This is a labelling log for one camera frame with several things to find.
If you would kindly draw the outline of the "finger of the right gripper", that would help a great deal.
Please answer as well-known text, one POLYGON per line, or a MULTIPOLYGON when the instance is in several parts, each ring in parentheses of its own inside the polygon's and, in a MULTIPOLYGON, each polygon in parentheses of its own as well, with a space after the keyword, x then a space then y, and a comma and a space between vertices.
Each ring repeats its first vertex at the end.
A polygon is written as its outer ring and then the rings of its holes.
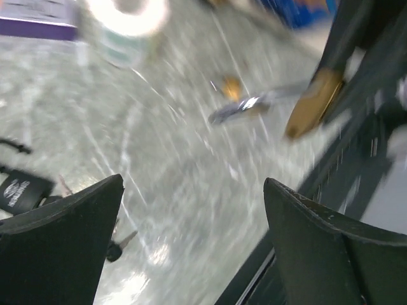
POLYGON ((403 9, 403 1, 340 1, 316 70, 342 74, 354 50, 370 49, 403 9))
POLYGON ((299 192, 354 219, 361 219, 394 161, 387 156, 391 132, 406 123, 397 96, 406 77, 406 19, 390 24, 366 54, 335 111, 350 113, 299 192))

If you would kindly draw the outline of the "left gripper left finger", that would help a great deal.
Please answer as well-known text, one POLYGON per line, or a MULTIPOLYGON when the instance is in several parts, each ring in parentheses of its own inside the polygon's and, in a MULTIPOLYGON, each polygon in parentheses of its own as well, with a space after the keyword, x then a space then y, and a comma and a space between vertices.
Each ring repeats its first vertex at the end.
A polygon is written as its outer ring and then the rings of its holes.
POLYGON ((92 304, 123 196, 111 175, 1 221, 1 304, 92 304))

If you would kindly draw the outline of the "long shackle brass padlock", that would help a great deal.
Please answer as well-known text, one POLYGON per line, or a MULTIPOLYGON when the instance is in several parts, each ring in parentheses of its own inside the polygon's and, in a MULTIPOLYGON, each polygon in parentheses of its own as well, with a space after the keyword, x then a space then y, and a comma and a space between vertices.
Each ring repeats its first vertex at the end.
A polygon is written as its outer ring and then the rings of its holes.
POLYGON ((214 111, 208 121, 211 124, 220 125, 238 115, 265 111, 270 106, 278 104, 283 98, 299 95, 300 98, 291 112, 284 132, 287 138, 296 140, 321 124, 343 85, 342 73, 321 69, 309 84, 296 83, 252 97, 241 98, 238 102, 214 111))

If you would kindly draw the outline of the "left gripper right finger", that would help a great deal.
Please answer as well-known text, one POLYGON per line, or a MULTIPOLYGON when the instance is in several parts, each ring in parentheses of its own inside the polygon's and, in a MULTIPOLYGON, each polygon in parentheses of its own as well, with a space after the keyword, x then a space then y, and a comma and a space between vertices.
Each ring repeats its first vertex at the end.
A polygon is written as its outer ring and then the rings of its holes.
POLYGON ((288 304, 405 304, 406 236, 320 205, 275 179, 266 217, 288 304))

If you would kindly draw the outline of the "small brass padlock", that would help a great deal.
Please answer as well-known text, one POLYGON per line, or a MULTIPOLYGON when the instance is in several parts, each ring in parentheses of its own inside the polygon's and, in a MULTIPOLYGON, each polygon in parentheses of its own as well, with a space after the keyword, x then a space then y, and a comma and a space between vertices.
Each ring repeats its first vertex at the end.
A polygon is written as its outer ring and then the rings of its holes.
POLYGON ((239 78, 235 76, 223 76, 221 93, 224 97, 230 99, 233 102, 238 102, 241 97, 241 91, 242 84, 239 78))

